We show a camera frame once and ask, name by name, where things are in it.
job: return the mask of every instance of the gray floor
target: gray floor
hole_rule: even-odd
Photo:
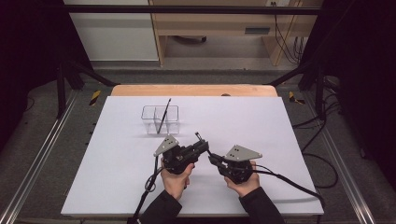
[[[269,64],[268,55],[262,50],[259,38],[209,37],[206,43],[194,40],[170,39],[165,65],[155,63],[97,63],[97,72],[121,83],[248,83],[262,84],[282,76],[295,65],[284,61],[282,66]],[[15,223],[78,223],[71,217],[60,214],[65,192],[71,186],[90,142],[94,124],[111,88],[83,76],[86,85],[78,91],[76,104],[71,111],[61,134],[45,158],[39,176],[30,193],[19,208]],[[289,101],[293,91],[297,99],[312,98],[312,91],[299,92],[295,84],[299,77],[277,87],[285,102],[291,123],[299,123],[313,117],[309,104],[300,105]],[[95,105],[89,105],[96,90],[102,93]],[[35,156],[46,140],[55,122],[57,113],[56,85],[48,83],[29,93],[35,100],[26,111],[15,133],[0,155],[0,211],[6,211]],[[326,130],[346,163],[364,201],[370,209],[375,223],[396,223],[396,193],[382,176],[376,163],[361,158],[359,146],[354,140],[344,117],[334,111],[328,117]],[[296,129],[295,134],[301,147],[318,131],[315,123],[308,129]],[[328,146],[320,135],[306,152],[314,153],[327,160],[332,158]],[[306,157],[306,164],[317,185],[332,183],[332,170],[318,160]],[[359,220],[357,210],[341,181],[331,189],[320,189],[326,201],[325,214],[321,223],[370,223]],[[230,219],[180,220],[184,223],[238,223]],[[116,218],[88,219],[85,223],[124,223]],[[315,223],[314,218],[288,217],[289,223]]]

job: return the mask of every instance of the black pen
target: black pen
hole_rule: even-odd
[[[163,126],[163,121],[165,120],[166,113],[168,112],[168,106],[171,102],[172,98],[169,98],[168,104],[166,105],[165,112],[163,112],[163,119],[161,120],[160,128],[158,129],[157,133],[160,133],[161,127]]]

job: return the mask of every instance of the white wall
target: white wall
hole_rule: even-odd
[[[147,5],[147,0],[64,0],[67,5]],[[71,13],[91,61],[158,61],[149,14]]]

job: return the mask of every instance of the black sleeve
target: black sleeve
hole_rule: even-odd
[[[139,221],[141,224],[163,224],[174,219],[180,210],[181,204],[164,190],[148,206]]]
[[[251,191],[243,198],[239,198],[239,201],[248,213],[251,224],[285,223],[283,217],[262,187]]]

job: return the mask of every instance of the white table surface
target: white table surface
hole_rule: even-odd
[[[181,146],[197,142],[225,155],[233,145],[260,152],[259,165],[315,191],[280,97],[173,96],[178,105]],[[166,105],[169,97],[109,96],[91,142],[67,195],[62,214],[72,217],[130,217],[152,175],[153,153],[165,138],[148,135],[141,120],[144,105]],[[317,198],[274,176],[260,175],[261,184],[284,216],[323,214]],[[142,207],[145,211],[163,191],[161,177]],[[236,192],[228,189],[216,166],[202,154],[191,184],[180,200],[180,217],[245,216]]]

